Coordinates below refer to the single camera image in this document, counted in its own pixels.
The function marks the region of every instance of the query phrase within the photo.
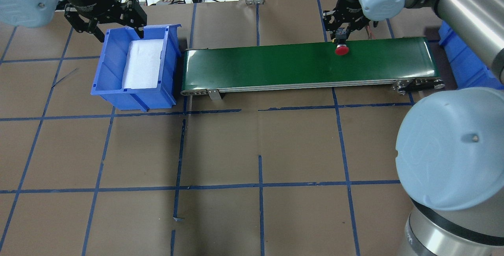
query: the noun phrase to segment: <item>robotic arm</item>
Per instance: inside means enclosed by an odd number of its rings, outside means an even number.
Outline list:
[[[58,0],[0,0],[0,20],[13,26],[36,28],[52,20]],[[76,32],[88,32],[103,42],[105,35],[99,23],[119,23],[134,28],[144,37],[147,15],[136,0],[68,0],[65,19]]]
[[[351,32],[370,21],[421,7],[432,7],[504,82],[504,0],[338,0],[332,11],[324,11],[323,19],[333,43],[342,47]]]

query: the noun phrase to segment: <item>white sheet in bin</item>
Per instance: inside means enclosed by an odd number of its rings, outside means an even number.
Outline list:
[[[122,76],[123,89],[157,87],[162,49],[162,39],[131,41]]]

